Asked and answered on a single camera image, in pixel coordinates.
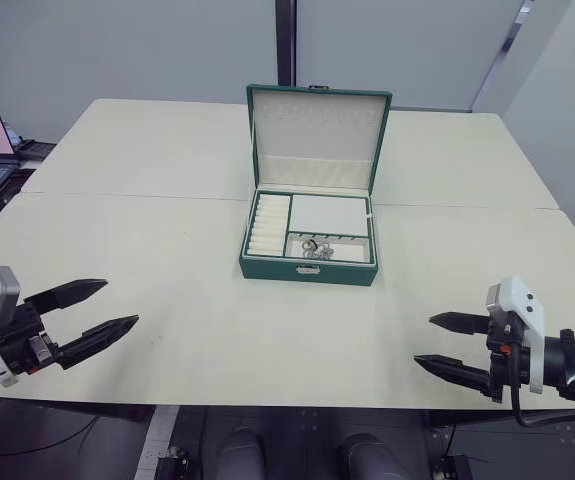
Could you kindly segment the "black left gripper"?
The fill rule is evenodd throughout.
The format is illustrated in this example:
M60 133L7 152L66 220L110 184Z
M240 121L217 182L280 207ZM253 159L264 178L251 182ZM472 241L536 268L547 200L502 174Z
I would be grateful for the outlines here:
M52 364L67 370L102 352L125 336L139 316L108 320L59 347L48 338L41 315L80 303L105 287L105 279L78 279L24 299L12 320L0 326L0 355L15 375L29 375Z

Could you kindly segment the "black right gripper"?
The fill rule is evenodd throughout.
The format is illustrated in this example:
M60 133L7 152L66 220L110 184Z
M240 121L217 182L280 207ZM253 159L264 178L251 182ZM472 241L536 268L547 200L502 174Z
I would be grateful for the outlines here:
M523 343L523 321L515 312L506 312L492 305L489 316L443 312L433 315L429 322L455 333L487 334L486 346L490 350L490 370L465 365L442 355L415 355L415 362L427 372L455 385L476 390L501 403L503 389L510 384L512 345Z

